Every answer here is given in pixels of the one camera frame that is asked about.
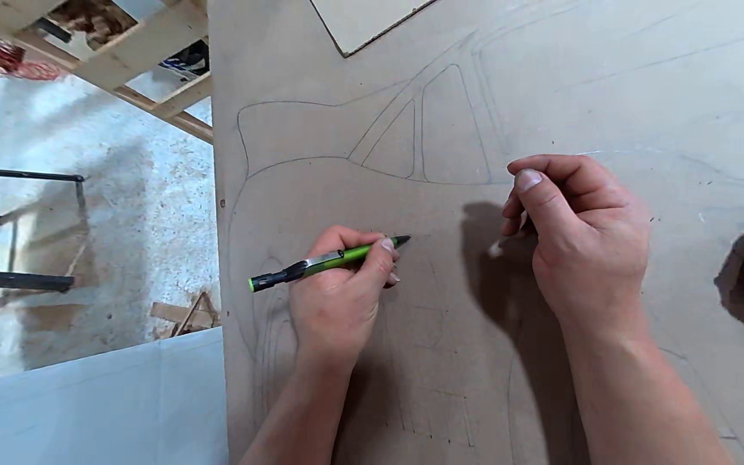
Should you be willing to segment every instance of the white sheet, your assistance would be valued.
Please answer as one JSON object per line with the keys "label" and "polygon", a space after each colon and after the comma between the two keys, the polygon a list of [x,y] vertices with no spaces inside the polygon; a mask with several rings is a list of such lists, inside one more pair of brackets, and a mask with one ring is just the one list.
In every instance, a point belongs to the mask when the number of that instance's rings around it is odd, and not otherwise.
{"label": "white sheet", "polygon": [[0,378],[0,463],[228,460],[220,328]]}

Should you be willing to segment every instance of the concrete floor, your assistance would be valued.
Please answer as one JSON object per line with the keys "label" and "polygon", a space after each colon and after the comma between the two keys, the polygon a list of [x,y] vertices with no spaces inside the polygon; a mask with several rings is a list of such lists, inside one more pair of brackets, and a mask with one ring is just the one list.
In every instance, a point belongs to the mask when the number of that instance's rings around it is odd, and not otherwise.
{"label": "concrete floor", "polygon": [[[132,83],[151,97],[179,79]],[[206,99],[191,108],[210,121]],[[74,77],[0,78],[0,168],[77,173],[0,178],[0,270],[64,275],[67,294],[0,291],[0,376],[149,342],[154,301],[219,308],[212,146]]]}

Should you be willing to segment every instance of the plywood sheet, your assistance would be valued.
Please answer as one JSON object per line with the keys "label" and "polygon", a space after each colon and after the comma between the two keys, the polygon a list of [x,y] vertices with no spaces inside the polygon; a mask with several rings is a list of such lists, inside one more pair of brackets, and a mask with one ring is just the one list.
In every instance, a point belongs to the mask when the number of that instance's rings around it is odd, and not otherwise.
{"label": "plywood sheet", "polygon": [[435,0],[312,0],[341,53],[351,55]]}
{"label": "plywood sheet", "polygon": [[233,459],[295,357],[286,288],[246,280],[342,223],[413,240],[336,463],[585,462],[534,244],[488,252],[507,162],[555,152],[594,156],[650,205],[651,330],[744,463],[743,0],[443,0],[351,59],[308,0],[210,18],[214,119],[232,128],[215,170]]}

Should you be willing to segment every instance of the forearm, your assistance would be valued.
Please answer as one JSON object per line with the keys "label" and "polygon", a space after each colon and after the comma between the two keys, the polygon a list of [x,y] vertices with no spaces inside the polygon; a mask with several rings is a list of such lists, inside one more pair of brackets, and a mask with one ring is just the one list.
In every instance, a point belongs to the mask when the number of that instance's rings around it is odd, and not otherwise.
{"label": "forearm", "polygon": [[350,373],[298,361],[240,464],[329,463]]}
{"label": "forearm", "polygon": [[594,465],[732,463],[696,398],[647,330],[596,334],[562,322]]}

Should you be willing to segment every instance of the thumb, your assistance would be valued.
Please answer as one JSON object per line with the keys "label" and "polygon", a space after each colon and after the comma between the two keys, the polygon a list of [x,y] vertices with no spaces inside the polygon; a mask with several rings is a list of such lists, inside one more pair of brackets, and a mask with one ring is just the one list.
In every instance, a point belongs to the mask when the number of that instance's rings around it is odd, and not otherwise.
{"label": "thumb", "polygon": [[394,251],[395,245],[392,239],[378,239],[366,254],[363,266],[350,278],[348,284],[359,294],[374,292],[377,296],[377,293],[384,289],[389,274],[392,273]]}
{"label": "thumb", "polygon": [[518,199],[536,225],[539,235],[567,236],[572,229],[571,225],[581,221],[567,203],[559,186],[544,173],[521,170],[516,174],[513,188],[518,191]]}

